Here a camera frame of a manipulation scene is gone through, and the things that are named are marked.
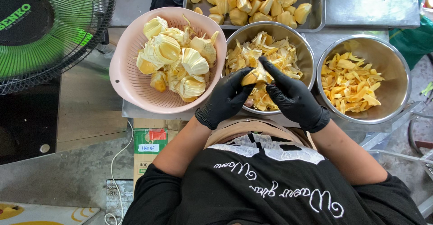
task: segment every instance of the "pink plastic basket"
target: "pink plastic basket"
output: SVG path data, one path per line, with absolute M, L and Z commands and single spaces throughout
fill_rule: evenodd
M 215 31 L 219 35 L 215 41 L 215 66 L 210 69 L 211 76 L 206 91 L 193 102 L 184 102 L 181 97 L 167 89 L 160 93 L 150 86 L 150 75 L 145 75 L 136 66 L 137 51 L 142 48 L 140 44 L 148 40 L 143 34 L 144 24 L 157 16 L 164 18 L 169 27 L 183 30 L 187 22 L 182 14 L 190 21 L 191 27 L 201 37 L 206 33 L 210 39 Z M 113 88 L 123 99 L 147 111 L 159 114 L 173 114 L 186 111 L 198 106 L 204 101 L 221 77 L 227 52 L 226 38 L 223 31 L 212 19 L 179 7 L 165 7 L 147 12 L 134 20 L 122 34 L 110 65 L 110 80 Z

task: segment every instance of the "black t-shirt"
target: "black t-shirt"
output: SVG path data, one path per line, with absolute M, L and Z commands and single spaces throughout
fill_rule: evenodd
M 351 186 L 316 151 L 252 135 L 203 150 L 183 179 L 151 164 L 123 224 L 426 224 L 397 177 Z

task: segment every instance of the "stainless steel tray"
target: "stainless steel tray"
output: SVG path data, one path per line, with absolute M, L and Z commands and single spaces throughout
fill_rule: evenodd
M 326 0 L 298 0 L 292 6 L 298 7 L 299 4 L 310 3 L 312 5 L 311 13 L 306 19 L 306 22 L 298 26 L 295 30 L 299 33 L 316 33 L 325 26 L 326 17 Z M 200 7 L 203 11 L 203 15 L 209 16 L 209 8 L 214 5 L 208 3 L 206 0 L 201 0 L 198 3 L 192 3 L 191 0 L 184 0 L 183 7 L 194 10 L 196 7 Z M 229 14 L 225 15 L 224 23 L 220 25 L 222 29 L 240 29 L 242 26 L 234 26 L 230 22 Z

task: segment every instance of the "black glove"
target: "black glove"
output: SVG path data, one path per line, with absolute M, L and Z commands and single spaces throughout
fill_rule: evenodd
M 316 133 L 329 123 L 328 109 L 319 106 L 302 81 L 286 76 L 265 56 L 258 59 L 275 79 L 276 86 L 269 84 L 266 91 L 286 118 L 299 123 L 303 130 L 310 133 Z
M 220 79 L 206 104 L 195 111 L 197 120 L 214 130 L 220 122 L 235 116 L 255 86 L 241 86 L 243 77 L 251 70 L 251 67 L 244 67 Z

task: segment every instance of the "woman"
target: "woman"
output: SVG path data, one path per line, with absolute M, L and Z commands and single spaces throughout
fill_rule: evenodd
M 336 126 L 301 81 L 259 61 L 275 79 L 266 87 L 271 99 L 311 133 L 318 152 L 259 121 L 229 124 L 210 138 L 254 88 L 241 86 L 251 71 L 243 68 L 217 83 L 138 179 L 123 224 L 426 224 L 403 182 Z

